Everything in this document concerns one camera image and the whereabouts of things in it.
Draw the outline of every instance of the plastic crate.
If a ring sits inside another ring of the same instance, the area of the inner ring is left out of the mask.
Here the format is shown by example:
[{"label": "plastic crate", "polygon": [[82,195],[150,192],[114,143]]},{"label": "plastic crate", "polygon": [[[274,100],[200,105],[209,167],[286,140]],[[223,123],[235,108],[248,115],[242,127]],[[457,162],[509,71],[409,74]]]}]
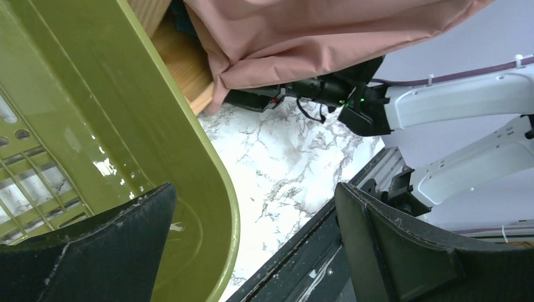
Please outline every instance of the plastic crate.
[{"label": "plastic crate", "polygon": [[0,242],[171,182],[152,300],[217,301],[237,256],[237,198],[128,4],[0,0],[0,28]]}]

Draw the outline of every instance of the pink cloth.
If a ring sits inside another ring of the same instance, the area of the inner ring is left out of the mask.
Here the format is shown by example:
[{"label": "pink cloth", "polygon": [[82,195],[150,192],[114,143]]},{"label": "pink cloth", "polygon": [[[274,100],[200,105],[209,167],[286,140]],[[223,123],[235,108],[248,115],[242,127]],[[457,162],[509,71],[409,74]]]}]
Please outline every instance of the pink cloth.
[{"label": "pink cloth", "polygon": [[185,0],[215,81],[205,112],[217,113],[229,89],[320,76],[423,42],[492,1]]}]

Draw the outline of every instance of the wooden board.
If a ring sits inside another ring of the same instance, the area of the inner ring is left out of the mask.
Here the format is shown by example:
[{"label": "wooden board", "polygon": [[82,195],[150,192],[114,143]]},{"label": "wooden board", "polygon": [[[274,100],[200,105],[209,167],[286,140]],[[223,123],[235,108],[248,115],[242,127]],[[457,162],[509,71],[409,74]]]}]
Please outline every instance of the wooden board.
[{"label": "wooden board", "polygon": [[171,0],[127,0],[148,36],[153,36]]},{"label": "wooden board", "polygon": [[171,15],[164,17],[152,42],[193,112],[198,115],[213,97],[213,77],[200,42],[178,31]]}]

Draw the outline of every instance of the marble table top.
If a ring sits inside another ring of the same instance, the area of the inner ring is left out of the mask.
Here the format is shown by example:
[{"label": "marble table top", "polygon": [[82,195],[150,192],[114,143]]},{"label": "marble table top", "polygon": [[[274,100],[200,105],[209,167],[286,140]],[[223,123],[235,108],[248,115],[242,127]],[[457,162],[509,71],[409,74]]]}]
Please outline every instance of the marble table top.
[{"label": "marble table top", "polygon": [[[312,115],[319,105],[304,104]],[[199,121],[236,189],[241,240],[226,301],[328,202],[339,181],[351,179],[384,144],[362,138],[337,121],[307,119],[286,100],[256,113],[224,105]]]}]

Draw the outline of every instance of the wall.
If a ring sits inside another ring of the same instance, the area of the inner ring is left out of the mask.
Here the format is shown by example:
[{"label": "wall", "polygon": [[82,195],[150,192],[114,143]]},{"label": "wall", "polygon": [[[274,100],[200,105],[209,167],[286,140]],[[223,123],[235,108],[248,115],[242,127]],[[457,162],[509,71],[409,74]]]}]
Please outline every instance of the wall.
[{"label": "wall", "polygon": [[[377,77],[425,79],[514,60],[534,53],[534,1],[496,0],[438,38],[386,56]],[[424,165],[482,138],[513,116],[486,116],[415,126],[383,138],[398,145],[412,167]],[[443,228],[534,218],[534,169],[455,196],[436,207],[428,221]]]}]

